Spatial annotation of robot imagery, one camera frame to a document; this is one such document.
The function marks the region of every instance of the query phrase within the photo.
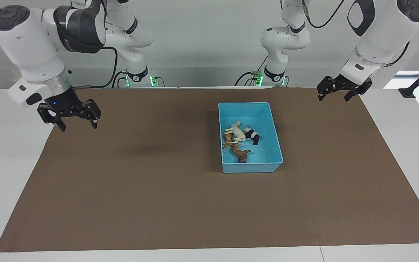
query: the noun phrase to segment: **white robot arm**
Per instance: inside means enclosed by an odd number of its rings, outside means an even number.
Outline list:
[[[326,76],[317,86],[319,100],[327,94],[349,91],[345,100],[363,95],[371,76],[389,63],[419,30],[419,0],[356,0],[348,22],[361,37],[337,78]]]
[[[261,43],[268,50],[263,76],[274,86],[284,78],[288,49],[305,48],[310,35],[305,27],[309,0],[286,0],[282,17],[288,28],[269,28]],[[317,86],[319,99],[345,90],[349,101],[371,87],[371,76],[381,70],[419,30],[419,0],[355,0],[348,22],[361,37],[337,78],[326,76]]]
[[[100,109],[91,99],[86,103],[78,99],[56,49],[96,53],[109,48],[104,47],[105,44],[118,51],[135,83],[149,83],[151,79],[153,84],[143,55],[135,49],[150,45],[151,34],[145,27],[138,26],[133,15],[127,15],[127,2],[108,1],[110,19],[121,22],[121,27],[111,25],[108,28],[105,26],[108,11],[103,0],[75,0],[73,3],[83,8],[61,6],[45,11],[21,5],[1,8],[0,46],[22,74],[9,89],[10,97],[25,107],[44,101],[38,106],[41,118],[47,124],[59,126],[62,131],[65,131],[62,118],[70,116],[87,119],[93,128],[97,128]]]
[[[286,50],[303,49],[310,43],[310,32],[305,27],[306,18],[301,0],[286,0],[282,19],[285,28],[268,28],[261,34],[261,45],[268,51],[263,82],[279,86],[284,81],[288,56]]]

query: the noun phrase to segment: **blue tray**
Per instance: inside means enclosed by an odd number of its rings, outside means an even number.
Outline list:
[[[244,164],[238,163],[231,148],[224,150],[222,146],[226,139],[223,133],[237,121],[242,123],[242,130],[250,126],[261,136],[257,146],[253,145],[251,139],[240,146],[242,151],[251,150]],[[219,129],[224,173],[274,172],[284,162],[269,103],[220,103]]]

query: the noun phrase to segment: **black and white panda toy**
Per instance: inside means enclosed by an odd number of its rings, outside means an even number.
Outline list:
[[[247,126],[244,131],[245,137],[247,139],[251,139],[253,141],[253,145],[257,146],[258,142],[260,141],[260,134],[256,133],[253,129],[250,128],[250,126]]]

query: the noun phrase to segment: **white table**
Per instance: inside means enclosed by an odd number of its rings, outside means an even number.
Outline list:
[[[419,104],[395,90],[371,89],[362,100],[419,197]],[[0,90],[0,236],[52,128],[43,124],[34,108],[20,108],[6,90]],[[0,261],[419,262],[419,244],[6,253],[0,254]]]

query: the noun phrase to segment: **toy animal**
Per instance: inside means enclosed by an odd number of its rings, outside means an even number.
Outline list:
[[[257,146],[258,142],[260,141],[260,134],[256,133],[253,129],[250,128],[250,126],[247,126],[244,131],[246,132],[246,138],[251,139],[253,141],[253,145]]]
[[[231,128],[226,129],[226,132],[224,133],[225,135],[231,133],[234,134],[233,144],[236,144],[237,142],[244,142],[247,140],[245,133],[243,133],[243,131],[239,128],[241,124],[242,123],[240,123],[240,121],[237,121],[235,124],[231,126]]]
[[[226,149],[226,148],[228,148],[228,147],[230,147],[232,145],[232,136],[233,136],[233,134],[232,133],[228,133],[228,134],[225,134],[225,136],[226,136],[226,141],[224,141],[224,143],[223,143],[224,149]]]
[[[246,163],[247,162],[247,154],[251,152],[251,150],[242,151],[238,149],[240,144],[233,144],[232,145],[232,152],[237,156],[238,163]]]

